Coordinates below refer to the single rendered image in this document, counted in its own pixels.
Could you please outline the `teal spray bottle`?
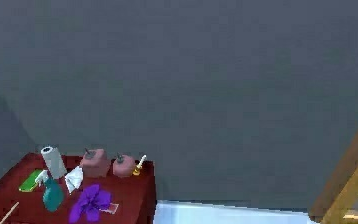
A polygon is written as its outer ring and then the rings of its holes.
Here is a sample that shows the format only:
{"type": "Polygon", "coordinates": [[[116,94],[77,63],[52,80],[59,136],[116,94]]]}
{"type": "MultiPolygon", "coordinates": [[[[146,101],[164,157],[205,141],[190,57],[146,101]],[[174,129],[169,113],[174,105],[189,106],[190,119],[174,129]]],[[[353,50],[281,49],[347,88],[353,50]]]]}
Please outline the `teal spray bottle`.
{"type": "Polygon", "coordinates": [[[43,204],[49,212],[55,212],[64,200],[64,193],[59,183],[48,175],[47,170],[42,170],[35,178],[38,186],[44,186],[43,204]]]}

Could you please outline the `grey paper towel roll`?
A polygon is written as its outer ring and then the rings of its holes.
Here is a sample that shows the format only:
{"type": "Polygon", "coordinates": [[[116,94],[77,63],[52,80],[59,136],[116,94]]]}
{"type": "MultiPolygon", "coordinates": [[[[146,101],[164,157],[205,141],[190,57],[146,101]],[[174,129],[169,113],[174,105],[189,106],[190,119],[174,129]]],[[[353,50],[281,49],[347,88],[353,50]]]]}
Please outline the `grey paper towel roll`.
{"type": "Polygon", "coordinates": [[[67,173],[57,147],[46,146],[41,149],[41,155],[53,179],[60,179],[67,173]]]}

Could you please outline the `small pink card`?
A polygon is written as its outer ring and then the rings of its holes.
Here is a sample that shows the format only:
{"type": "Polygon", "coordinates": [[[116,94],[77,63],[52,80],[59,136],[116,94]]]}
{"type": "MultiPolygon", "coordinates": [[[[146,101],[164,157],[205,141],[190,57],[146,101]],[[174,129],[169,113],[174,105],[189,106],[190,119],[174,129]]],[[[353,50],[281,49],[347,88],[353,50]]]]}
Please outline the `small pink card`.
{"type": "Polygon", "coordinates": [[[115,214],[118,207],[119,207],[118,204],[111,203],[108,209],[104,209],[102,211],[109,213],[109,214],[115,214]]]}

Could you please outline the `green flat book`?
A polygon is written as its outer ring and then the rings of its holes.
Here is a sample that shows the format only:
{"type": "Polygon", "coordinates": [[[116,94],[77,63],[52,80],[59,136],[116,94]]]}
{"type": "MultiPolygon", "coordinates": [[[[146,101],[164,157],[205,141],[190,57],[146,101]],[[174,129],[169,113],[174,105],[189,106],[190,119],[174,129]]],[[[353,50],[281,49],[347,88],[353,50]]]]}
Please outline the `green flat book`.
{"type": "Polygon", "coordinates": [[[37,183],[35,182],[35,179],[38,177],[38,175],[41,173],[41,170],[36,169],[34,170],[19,186],[18,190],[20,192],[32,192],[36,186],[37,183]]]}

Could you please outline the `round pink soap bottle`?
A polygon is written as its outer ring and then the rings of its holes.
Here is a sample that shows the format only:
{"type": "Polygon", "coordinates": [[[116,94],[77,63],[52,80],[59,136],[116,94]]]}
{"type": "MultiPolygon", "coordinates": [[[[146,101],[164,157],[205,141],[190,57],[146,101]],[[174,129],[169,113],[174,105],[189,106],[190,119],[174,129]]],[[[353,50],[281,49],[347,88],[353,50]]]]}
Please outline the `round pink soap bottle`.
{"type": "Polygon", "coordinates": [[[133,157],[118,154],[113,162],[113,174],[119,178],[130,177],[135,169],[133,157]]]}

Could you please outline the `purple cloth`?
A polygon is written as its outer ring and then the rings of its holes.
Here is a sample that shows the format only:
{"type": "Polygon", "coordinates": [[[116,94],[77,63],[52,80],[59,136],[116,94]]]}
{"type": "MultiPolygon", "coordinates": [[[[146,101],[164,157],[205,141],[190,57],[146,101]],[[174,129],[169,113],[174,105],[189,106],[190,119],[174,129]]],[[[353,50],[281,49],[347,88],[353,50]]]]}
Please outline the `purple cloth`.
{"type": "Polygon", "coordinates": [[[100,211],[107,210],[111,203],[111,193],[103,190],[99,184],[93,184],[83,189],[77,202],[72,206],[69,223],[77,223],[85,214],[88,222],[98,222],[100,211]]]}

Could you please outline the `dark red table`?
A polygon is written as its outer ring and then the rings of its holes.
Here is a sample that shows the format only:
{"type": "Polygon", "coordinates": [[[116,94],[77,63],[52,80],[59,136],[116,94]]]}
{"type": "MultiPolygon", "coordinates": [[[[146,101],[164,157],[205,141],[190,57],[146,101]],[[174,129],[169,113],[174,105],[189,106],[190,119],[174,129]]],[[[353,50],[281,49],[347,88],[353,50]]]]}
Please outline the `dark red table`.
{"type": "MultiPolygon", "coordinates": [[[[0,220],[16,203],[19,206],[4,224],[69,224],[69,214],[80,192],[65,194],[57,211],[45,209],[42,196],[44,189],[37,187],[30,193],[18,190],[22,182],[35,169],[43,169],[45,163],[39,154],[26,154],[0,179],[0,220]]],[[[103,212],[97,223],[81,217],[76,224],[153,224],[156,208],[154,164],[146,161],[139,176],[119,178],[108,174],[105,178],[86,178],[83,187],[99,184],[111,193],[112,201],[119,205],[115,214],[103,212]]]]}

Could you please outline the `tan wooden stick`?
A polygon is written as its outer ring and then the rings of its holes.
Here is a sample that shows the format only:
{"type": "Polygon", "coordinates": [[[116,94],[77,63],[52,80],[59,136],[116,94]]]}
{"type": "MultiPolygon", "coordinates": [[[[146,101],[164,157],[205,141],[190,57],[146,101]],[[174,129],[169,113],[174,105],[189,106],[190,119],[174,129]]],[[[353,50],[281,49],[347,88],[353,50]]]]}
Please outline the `tan wooden stick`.
{"type": "Polygon", "coordinates": [[[11,214],[15,211],[15,209],[19,206],[20,202],[16,202],[10,210],[4,215],[4,217],[0,220],[0,224],[4,224],[5,221],[11,216],[11,214]]]}

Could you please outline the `white crumpled tissue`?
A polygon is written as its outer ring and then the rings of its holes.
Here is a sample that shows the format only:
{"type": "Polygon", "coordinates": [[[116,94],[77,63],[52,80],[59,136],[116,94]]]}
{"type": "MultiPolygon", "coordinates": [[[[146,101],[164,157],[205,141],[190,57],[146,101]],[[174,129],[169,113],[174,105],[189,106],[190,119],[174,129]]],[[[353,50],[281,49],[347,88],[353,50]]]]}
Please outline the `white crumpled tissue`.
{"type": "Polygon", "coordinates": [[[65,184],[69,194],[80,188],[83,177],[83,169],[80,166],[75,167],[65,175],[65,184]]]}

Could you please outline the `light wooden shelf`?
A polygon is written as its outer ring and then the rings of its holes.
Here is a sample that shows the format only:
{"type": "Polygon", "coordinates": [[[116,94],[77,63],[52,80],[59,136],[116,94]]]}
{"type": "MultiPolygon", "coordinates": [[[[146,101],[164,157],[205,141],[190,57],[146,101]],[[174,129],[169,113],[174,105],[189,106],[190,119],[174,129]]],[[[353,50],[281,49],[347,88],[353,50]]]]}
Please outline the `light wooden shelf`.
{"type": "Polygon", "coordinates": [[[358,224],[358,131],[308,216],[318,224],[358,224]]]}

